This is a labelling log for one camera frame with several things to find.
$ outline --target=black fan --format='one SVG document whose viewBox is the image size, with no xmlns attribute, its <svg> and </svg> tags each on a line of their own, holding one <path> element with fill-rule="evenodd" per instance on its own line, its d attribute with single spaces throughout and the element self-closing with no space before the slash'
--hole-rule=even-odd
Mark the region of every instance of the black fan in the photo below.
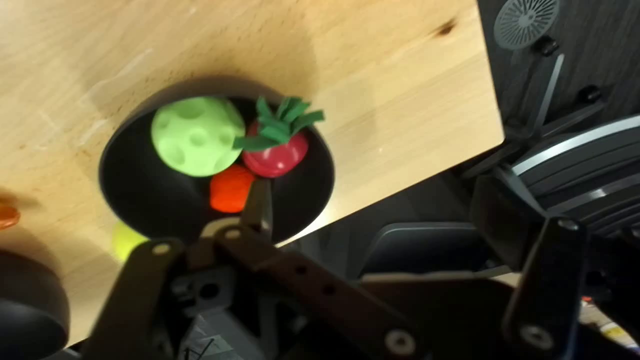
<svg viewBox="0 0 640 360">
<path fill-rule="evenodd" d="M 542 37 L 561 13 L 561 0 L 509 0 L 494 23 L 500 47 L 520 49 Z"/>
</svg>

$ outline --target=yellow object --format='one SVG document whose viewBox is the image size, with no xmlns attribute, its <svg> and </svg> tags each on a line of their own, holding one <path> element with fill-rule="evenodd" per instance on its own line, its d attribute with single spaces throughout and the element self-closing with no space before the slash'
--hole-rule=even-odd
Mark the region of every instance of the yellow object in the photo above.
<svg viewBox="0 0 640 360">
<path fill-rule="evenodd" d="M 596 325 L 600 334 L 639 353 L 639 342 L 612 318 L 608 318 L 590 298 L 583 298 L 581 322 Z"/>
<path fill-rule="evenodd" d="M 117 259 L 126 261 L 132 249 L 142 242 L 147 242 L 147 237 L 131 226 L 123 221 L 114 226 L 112 249 Z"/>
</svg>

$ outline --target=black bowl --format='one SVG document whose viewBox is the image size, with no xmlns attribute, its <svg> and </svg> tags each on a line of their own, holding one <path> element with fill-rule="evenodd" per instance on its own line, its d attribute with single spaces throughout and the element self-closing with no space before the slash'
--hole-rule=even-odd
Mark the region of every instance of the black bowl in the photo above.
<svg viewBox="0 0 640 360">
<path fill-rule="evenodd" d="M 100 187 L 110 207 L 149 237 L 198 240 L 221 213 L 208 207 L 210 177 L 190 177 L 168 167 L 151 139 L 155 110 L 186 96 L 221 96 L 221 90 L 166 91 L 155 107 L 137 112 L 109 141 L 100 160 Z M 253 97 L 231 97 L 247 121 L 256 117 Z M 334 185 L 332 156 L 315 128 L 308 128 L 308 156 L 291 174 L 270 180 L 272 240 L 286 240 L 306 227 L 327 206 Z"/>
<path fill-rule="evenodd" d="M 46 358 L 68 339 L 68 300 L 54 272 L 0 252 L 0 358 Z"/>
</svg>

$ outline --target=black plastic part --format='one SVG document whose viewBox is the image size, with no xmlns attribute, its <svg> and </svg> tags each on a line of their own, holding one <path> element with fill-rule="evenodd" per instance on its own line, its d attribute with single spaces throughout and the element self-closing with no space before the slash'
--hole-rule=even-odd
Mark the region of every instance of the black plastic part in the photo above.
<svg viewBox="0 0 640 360">
<path fill-rule="evenodd" d="M 542 55 L 552 55 L 554 51 L 558 51 L 558 41 L 551 35 L 542 35 L 536 44 L 535 44 L 535 51 L 542 54 Z"/>
<path fill-rule="evenodd" d="M 586 86 L 579 91 L 579 102 L 594 103 L 604 97 L 604 91 L 599 86 Z"/>
<path fill-rule="evenodd" d="M 523 270 L 544 226 L 544 215 L 494 174 L 476 180 L 471 220 L 513 270 Z"/>
<path fill-rule="evenodd" d="M 606 107 L 606 102 L 602 102 L 602 99 L 594 99 L 585 105 L 579 105 L 570 114 L 556 117 L 554 121 L 542 125 L 542 137 L 552 139 L 554 136 L 558 136 L 563 132 L 581 130 L 581 128 L 585 128 L 585 123 L 588 123 L 604 107 Z"/>
<path fill-rule="evenodd" d="M 298 335 L 296 344 L 281 355 L 281 360 L 327 360 L 327 358 L 361 360 L 363 353 L 343 335 L 325 323 L 310 323 Z"/>
<path fill-rule="evenodd" d="M 270 180 L 256 177 L 253 191 L 247 200 L 247 207 L 241 221 L 261 236 L 261 240 L 272 242 L 274 237 L 274 187 Z"/>
<path fill-rule="evenodd" d="M 588 234 L 568 217 L 551 217 L 530 249 L 506 318 L 506 338 L 525 358 L 574 351 Z"/>
<path fill-rule="evenodd" d="M 626 328 L 630 334 L 640 334 L 640 244 L 639 237 L 626 229 L 622 237 L 611 240 L 612 254 L 617 261 L 617 281 L 612 285 L 612 318 Z"/>
<path fill-rule="evenodd" d="M 363 274 L 373 272 L 479 272 L 494 252 L 468 221 L 401 221 L 374 237 Z"/>
<path fill-rule="evenodd" d="M 61 351 L 48 355 L 46 360 L 80 360 L 80 351 L 61 349 Z"/>
<path fill-rule="evenodd" d="M 0 252 L 0 358 L 32 360 L 64 348 L 68 302 L 44 265 Z"/>
<path fill-rule="evenodd" d="M 183 242 L 156 240 L 139 246 L 126 261 L 93 335 L 83 344 L 87 360 L 171 360 L 176 353 L 176 331 L 183 322 L 166 325 L 158 320 L 161 307 L 168 305 L 166 288 Z"/>
<path fill-rule="evenodd" d="M 407 329 L 414 335 L 414 349 L 397 358 L 422 358 L 424 335 L 420 328 L 405 318 L 401 309 L 383 303 L 361 288 L 346 283 L 306 255 L 274 252 L 270 244 L 241 240 L 221 240 L 221 252 L 229 254 L 253 277 L 262 277 L 296 300 L 313 315 L 320 318 L 367 358 L 395 358 L 385 344 L 385 335 Z"/>
<path fill-rule="evenodd" d="M 245 119 L 256 117 L 254 99 L 232 97 L 232 102 Z M 190 242 L 210 220 L 224 213 L 208 207 L 210 177 L 185 176 L 161 160 L 151 139 L 152 116 L 155 107 L 140 112 L 112 136 L 100 161 L 100 187 L 110 207 L 135 229 L 149 237 L 175 236 Z M 274 202 L 270 226 L 276 242 L 306 227 L 322 211 L 334 185 L 327 143 L 315 128 L 305 134 L 310 141 L 308 156 L 291 174 L 270 180 Z"/>
<path fill-rule="evenodd" d="M 519 358 L 502 335 L 502 314 L 513 289 L 481 277 L 365 279 L 370 293 L 420 323 L 431 358 Z"/>
</svg>

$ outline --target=screw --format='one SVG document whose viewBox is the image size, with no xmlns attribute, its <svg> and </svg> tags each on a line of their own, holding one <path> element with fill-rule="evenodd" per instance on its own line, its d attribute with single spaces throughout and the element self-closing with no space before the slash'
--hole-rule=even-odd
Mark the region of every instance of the screw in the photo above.
<svg viewBox="0 0 640 360">
<path fill-rule="evenodd" d="M 581 229 L 581 226 L 570 217 L 561 217 L 558 226 L 564 227 L 564 229 L 570 229 L 570 232 L 579 232 Z"/>
<path fill-rule="evenodd" d="M 186 295 L 190 292 L 193 283 L 188 279 L 178 279 L 173 283 L 175 295 Z"/>
<path fill-rule="evenodd" d="M 599 86 L 586 86 L 579 91 L 579 102 L 594 103 L 600 97 L 604 97 L 602 90 Z"/>
<path fill-rule="evenodd" d="M 155 255 L 164 255 L 164 254 L 168 254 L 171 249 L 173 249 L 173 246 L 168 246 L 168 244 L 156 244 L 156 246 L 152 247 Z"/>
<path fill-rule="evenodd" d="M 520 328 L 520 335 L 526 344 L 539 348 L 539 349 L 552 349 L 554 348 L 554 338 L 540 325 L 525 323 Z"/>
<path fill-rule="evenodd" d="M 558 41 L 551 35 L 544 35 L 535 44 L 535 49 L 542 55 L 552 55 L 558 47 Z"/>
<path fill-rule="evenodd" d="M 387 331 L 385 344 L 395 355 L 411 355 L 416 351 L 416 339 L 407 329 L 397 328 Z"/>
</svg>

